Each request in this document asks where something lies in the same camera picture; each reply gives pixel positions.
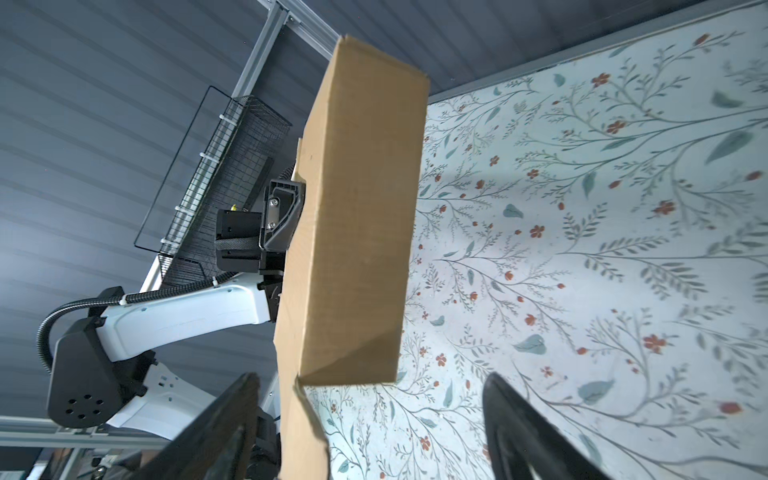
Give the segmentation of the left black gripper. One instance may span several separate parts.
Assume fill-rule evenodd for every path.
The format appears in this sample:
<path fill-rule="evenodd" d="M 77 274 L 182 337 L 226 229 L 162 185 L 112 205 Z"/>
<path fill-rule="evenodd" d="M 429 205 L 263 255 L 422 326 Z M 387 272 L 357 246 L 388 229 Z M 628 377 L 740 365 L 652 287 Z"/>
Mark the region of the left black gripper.
<path fill-rule="evenodd" d="M 255 273 L 257 289 L 266 297 L 270 318 L 278 317 L 285 253 L 303 210 L 306 185 L 271 180 L 260 212 L 219 210 L 214 249 L 216 266 L 225 272 Z"/>

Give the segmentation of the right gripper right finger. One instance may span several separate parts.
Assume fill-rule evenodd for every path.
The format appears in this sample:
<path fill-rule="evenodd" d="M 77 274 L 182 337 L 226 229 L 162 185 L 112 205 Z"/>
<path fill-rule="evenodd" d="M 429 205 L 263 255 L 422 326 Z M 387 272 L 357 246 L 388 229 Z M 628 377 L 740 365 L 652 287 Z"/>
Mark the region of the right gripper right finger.
<path fill-rule="evenodd" d="M 482 408 L 491 468 L 497 479 L 604 479 L 499 374 L 484 382 Z"/>

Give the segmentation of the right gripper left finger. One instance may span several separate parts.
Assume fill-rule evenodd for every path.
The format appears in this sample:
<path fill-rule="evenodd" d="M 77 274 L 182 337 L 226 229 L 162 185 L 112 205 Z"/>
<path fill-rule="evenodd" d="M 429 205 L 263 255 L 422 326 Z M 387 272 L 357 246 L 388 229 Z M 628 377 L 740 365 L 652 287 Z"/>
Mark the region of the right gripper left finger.
<path fill-rule="evenodd" d="M 130 475 L 140 480 L 243 479 L 256 442 L 260 379 L 239 377 L 179 437 Z"/>

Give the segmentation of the brown cardboard box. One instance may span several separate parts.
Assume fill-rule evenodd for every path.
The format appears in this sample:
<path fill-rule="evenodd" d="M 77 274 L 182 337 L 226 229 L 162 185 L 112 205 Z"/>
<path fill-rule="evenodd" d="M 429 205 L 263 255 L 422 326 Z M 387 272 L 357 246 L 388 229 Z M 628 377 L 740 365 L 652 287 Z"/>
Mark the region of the brown cardboard box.
<path fill-rule="evenodd" d="M 274 336 L 283 479 L 330 474 L 307 387 L 396 378 L 429 89 L 369 44 L 335 45 L 298 145 L 306 197 Z"/>

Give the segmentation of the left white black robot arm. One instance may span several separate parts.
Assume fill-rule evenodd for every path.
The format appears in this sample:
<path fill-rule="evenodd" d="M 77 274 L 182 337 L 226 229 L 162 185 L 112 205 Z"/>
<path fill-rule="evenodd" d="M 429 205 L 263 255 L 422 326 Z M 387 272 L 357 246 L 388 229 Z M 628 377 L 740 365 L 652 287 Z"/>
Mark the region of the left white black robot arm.
<path fill-rule="evenodd" d="M 48 314 L 36 335 L 50 375 L 48 417 L 71 429 L 108 424 L 177 437 L 215 398 L 161 363 L 157 348 L 277 321 L 285 257 L 305 198 L 305 184 L 276 179 L 262 211 L 219 211 L 218 275 L 143 293 L 113 287 Z"/>

